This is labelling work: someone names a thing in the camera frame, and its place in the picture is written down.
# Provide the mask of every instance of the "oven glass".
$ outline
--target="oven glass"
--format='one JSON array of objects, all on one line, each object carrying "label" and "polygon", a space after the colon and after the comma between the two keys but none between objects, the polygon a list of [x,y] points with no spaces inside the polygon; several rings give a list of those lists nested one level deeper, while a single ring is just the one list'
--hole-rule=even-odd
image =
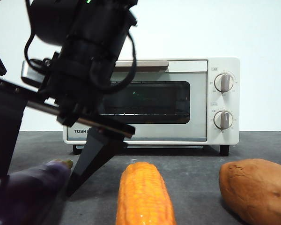
[{"label": "oven glass", "polygon": [[185,81],[132,82],[106,96],[99,113],[128,124],[185,124],[190,120],[190,85]]}]

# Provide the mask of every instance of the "white backdrop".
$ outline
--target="white backdrop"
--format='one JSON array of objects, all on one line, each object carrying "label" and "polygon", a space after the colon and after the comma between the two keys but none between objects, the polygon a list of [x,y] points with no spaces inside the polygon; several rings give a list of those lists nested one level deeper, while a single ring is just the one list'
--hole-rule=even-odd
[{"label": "white backdrop", "polygon": [[[281,130],[281,0],[139,0],[132,28],[138,58],[235,56],[241,60],[241,130]],[[4,79],[20,79],[30,34],[24,0],[0,2],[0,56]],[[59,48],[38,39],[33,58]],[[131,57],[125,43],[120,58]],[[55,117],[26,109],[21,130],[61,130]]]}]

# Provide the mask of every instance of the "sweet potato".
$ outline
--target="sweet potato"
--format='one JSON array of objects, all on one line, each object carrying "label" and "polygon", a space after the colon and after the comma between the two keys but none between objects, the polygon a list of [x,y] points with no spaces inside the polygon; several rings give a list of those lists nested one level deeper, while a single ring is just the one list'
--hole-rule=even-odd
[{"label": "sweet potato", "polygon": [[220,190],[226,204],[251,225],[281,225],[281,165],[246,159],[222,165]]}]

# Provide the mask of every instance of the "gray table surface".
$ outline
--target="gray table surface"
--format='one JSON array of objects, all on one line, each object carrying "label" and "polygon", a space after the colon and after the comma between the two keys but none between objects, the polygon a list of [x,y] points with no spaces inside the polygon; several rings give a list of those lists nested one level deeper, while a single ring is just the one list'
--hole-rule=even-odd
[{"label": "gray table surface", "polygon": [[[72,159],[72,146],[62,132],[20,132],[10,172],[52,159]],[[127,150],[112,158],[70,198],[59,198],[44,225],[115,224],[122,172],[133,161],[155,164],[173,201],[178,225],[245,224],[221,199],[218,172],[222,164],[245,158],[263,158],[281,164],[281,132],[241,132],[240,142],[221,157],[216,148]]]}]

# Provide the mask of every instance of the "eggplant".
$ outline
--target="eggplant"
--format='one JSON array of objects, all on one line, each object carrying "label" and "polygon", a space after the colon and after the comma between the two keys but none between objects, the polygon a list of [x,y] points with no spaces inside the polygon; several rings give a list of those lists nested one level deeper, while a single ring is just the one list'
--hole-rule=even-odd
[{"label": "eggplant", "polygon": [[38,225],[63,189],[71,160],[12,173],[0,179],[0,225]]}]

